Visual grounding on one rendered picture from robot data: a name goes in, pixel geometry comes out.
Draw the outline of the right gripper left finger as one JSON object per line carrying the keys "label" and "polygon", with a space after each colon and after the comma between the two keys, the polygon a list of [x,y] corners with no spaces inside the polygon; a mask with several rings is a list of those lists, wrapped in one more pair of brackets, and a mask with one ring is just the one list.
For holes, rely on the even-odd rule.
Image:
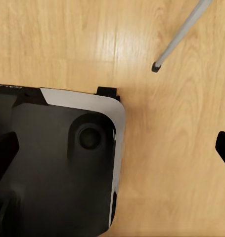
{"label": "right gripper left finger", "polygon": [[0,135],[0,180],[18,151],[19,143],[14,131]]}

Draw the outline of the camera tripod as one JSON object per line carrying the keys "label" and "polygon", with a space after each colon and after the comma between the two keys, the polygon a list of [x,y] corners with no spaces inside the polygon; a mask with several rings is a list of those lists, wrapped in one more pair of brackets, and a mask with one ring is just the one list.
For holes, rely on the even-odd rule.
{"label": "camera tripod", "polygon": [[171,54],[171,52],[175,49],[175,47],[180,43],[183,37],[187,34],[187,32],[191,29],[191,27],[195,24],[197,19],[206,11],[213,0],[199,0],[196,7],[193,9],[189,17],[185,20],[182,27],[178,30],[170,44],[167,48],[165,48],[162,55],[159,57],[157,62],[152,65],[152,71],[158,72],[160,70],[161,65],[166,60],[166,58]]}

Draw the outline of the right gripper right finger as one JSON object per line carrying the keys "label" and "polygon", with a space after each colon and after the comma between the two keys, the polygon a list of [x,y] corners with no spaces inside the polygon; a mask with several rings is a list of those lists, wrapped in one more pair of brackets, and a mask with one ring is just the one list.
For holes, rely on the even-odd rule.
{"label": "right gripper right finger", "polygon": [[225,162],[225,132],[220,131],[216,140],[215,148]]}

